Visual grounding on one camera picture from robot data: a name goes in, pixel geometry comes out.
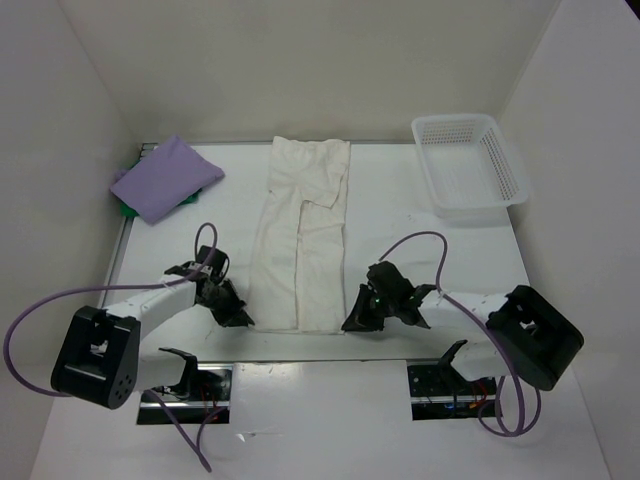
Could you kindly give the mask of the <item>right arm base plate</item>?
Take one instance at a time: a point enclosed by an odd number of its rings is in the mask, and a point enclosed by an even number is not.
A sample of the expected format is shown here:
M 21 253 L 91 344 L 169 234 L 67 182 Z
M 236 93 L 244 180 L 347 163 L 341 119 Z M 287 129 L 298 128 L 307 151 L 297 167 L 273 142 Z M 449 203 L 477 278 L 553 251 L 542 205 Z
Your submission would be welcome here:
M 435 359 L 408 362 L 407 377 L 414 421 L 495 417 L 493 377 L 467 381 Z

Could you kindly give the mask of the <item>purple t-shirt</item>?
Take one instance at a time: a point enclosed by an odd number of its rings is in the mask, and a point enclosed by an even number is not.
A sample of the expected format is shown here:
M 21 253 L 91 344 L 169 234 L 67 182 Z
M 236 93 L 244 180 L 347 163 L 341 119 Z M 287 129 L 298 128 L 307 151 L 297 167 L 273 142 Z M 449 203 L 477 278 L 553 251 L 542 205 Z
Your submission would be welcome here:
M 188 197 L 224 177 L 220 167 L 174 135 L 124 173 L 110 191 L 153 225 Z

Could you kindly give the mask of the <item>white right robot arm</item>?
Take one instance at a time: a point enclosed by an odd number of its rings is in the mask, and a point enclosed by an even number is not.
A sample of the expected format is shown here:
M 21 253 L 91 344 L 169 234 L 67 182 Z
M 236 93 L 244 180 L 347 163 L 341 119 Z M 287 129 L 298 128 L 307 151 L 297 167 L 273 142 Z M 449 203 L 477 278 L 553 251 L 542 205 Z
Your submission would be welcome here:
M 368 282 L 359 286 L 341 329 L 377 332 L 389 318 L 408 326 L 459 332 L 438 371 L 441 386 L 450 393 L 460 393 L 484 377 L 511 373 L 538 390 L 550 391 L 585 343 L 582 333 L 527 285 L 502 294 L 451 295 L 429 284 L 385 293 Z

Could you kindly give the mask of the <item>green t-shirt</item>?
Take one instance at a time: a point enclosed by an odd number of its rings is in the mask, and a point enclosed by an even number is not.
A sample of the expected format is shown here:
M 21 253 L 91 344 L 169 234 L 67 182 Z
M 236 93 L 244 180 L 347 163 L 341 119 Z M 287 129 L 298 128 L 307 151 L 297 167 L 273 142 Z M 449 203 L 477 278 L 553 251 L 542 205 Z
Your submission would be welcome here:
M 147 156 L 114 182 L 110 191 L 149 224 L 198 196 L 202 160 L 198 156 Z

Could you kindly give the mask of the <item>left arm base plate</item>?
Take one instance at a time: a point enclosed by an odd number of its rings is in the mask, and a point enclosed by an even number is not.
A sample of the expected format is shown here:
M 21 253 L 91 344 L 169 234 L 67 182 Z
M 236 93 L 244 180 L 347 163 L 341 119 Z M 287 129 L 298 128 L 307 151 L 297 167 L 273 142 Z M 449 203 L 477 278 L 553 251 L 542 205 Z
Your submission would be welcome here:
M 180 424 L 199 425 L 212 413 L 210 424 L 228 424 L 233 368 L 232 364 L 201 363 L 189 390 L 175 385 L 154 387 L 152 391 Z

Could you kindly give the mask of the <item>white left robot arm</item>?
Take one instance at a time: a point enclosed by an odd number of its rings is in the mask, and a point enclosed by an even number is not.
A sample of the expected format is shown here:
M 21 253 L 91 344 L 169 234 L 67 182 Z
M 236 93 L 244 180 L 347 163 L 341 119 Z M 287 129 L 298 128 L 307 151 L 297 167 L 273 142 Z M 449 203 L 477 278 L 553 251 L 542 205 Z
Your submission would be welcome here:
M 53 367 L 52 389 L 111 410 L 135 391 L 160 387 L 177 399 L 191 398 L 202 379 L 197 356 L 176 347 L 141 354 L 140 344 L 195 305 L 208 309 L 222 327 L 254 324 L 229 280 L 216 284 L 206 276 L 187 281 L 164 275 L 155 289 L 105 309 L 85 306 L 76 311 Z

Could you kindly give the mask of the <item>white t-shirt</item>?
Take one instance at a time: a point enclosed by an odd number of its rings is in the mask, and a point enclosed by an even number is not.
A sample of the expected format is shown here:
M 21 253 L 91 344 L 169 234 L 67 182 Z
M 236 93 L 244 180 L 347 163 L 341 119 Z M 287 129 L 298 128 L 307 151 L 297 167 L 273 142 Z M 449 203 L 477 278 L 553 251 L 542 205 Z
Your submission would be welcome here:
M 351 147 L 277 136 L 250 264 L 258 331 L 336 334 L 346 318 L 344 226 Z

